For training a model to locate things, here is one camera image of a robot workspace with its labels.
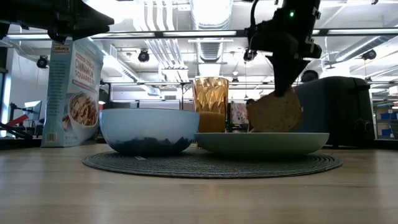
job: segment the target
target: wooden table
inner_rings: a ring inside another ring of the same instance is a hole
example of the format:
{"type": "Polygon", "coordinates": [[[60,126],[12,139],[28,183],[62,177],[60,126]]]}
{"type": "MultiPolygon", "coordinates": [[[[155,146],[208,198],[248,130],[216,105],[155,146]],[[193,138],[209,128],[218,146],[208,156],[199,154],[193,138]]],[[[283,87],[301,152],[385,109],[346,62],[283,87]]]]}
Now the wooden table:
{"type": "Polygon", "coordinates": [[[0,151],[0,223],[398,223],[398,153],[324,151],[343,167],[254,180],[115,174],[107,145],[0,151]]]}

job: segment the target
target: toast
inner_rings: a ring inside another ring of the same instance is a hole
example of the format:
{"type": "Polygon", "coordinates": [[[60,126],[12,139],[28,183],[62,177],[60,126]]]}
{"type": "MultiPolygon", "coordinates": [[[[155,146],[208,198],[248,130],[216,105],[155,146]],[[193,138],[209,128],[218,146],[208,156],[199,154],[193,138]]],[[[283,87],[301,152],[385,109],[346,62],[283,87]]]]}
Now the toast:
{"type": "Polygon", "coordinates": [[[284,133],[301,122],[303,109],[294,89],[276,97],[274,92],[248,105],[248,116],[255,132],[284,133]]]}

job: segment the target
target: shelf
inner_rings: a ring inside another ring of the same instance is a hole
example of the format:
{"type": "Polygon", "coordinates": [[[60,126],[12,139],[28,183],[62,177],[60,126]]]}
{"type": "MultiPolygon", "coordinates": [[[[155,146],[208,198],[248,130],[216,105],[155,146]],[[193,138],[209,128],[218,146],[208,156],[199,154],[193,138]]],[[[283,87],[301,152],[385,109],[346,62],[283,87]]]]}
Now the shelf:
{"type": "Polygon", "coordinates": [[[377,123],[390,123],[391,121],[398,121],[397,119],[379,119],[377,123]]]}
{"type": "Polygon", "coordinates": [[[378,139],[387,139],[387,140],[395,140],[394,138],[390,137],[390,136],[378,136],[378,139]]]}
{"type": "Polygon", "coordinates": [[[0,67],[0,73],[6,74],[7,72],[7,69],[0,67]]]}

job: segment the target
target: cereal bowl image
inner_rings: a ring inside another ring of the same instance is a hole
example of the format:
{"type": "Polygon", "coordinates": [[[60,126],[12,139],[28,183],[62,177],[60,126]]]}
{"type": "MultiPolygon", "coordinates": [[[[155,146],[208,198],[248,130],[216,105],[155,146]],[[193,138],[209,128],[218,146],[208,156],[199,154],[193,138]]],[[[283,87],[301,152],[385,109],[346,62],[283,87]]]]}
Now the cereal bowl image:
{"type": "Polygon", "coordinates": [[[69,100],[68,117],[75,135],[85,141],[97,130],[98,103],[86,93],[77,93],[69,100]]]}

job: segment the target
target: blue bin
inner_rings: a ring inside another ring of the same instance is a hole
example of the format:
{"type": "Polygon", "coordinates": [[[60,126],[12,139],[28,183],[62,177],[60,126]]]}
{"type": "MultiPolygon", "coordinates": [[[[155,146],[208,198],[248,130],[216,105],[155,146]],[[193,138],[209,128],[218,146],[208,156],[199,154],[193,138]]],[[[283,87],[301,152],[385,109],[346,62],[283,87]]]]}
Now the blue bin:
{"type": "Polygon", "coordinates": [[[391,129],[382,129],[381,135],[382,136],[390,136],[392,134],[391,129]]]}
{"type": "Polygon", "coordinates": [[[380,117],[381,117],[381,119],[397,119],[397,113],[392,113],[392,114],[383,113],[383,114],[380,114],[380,117]]]}

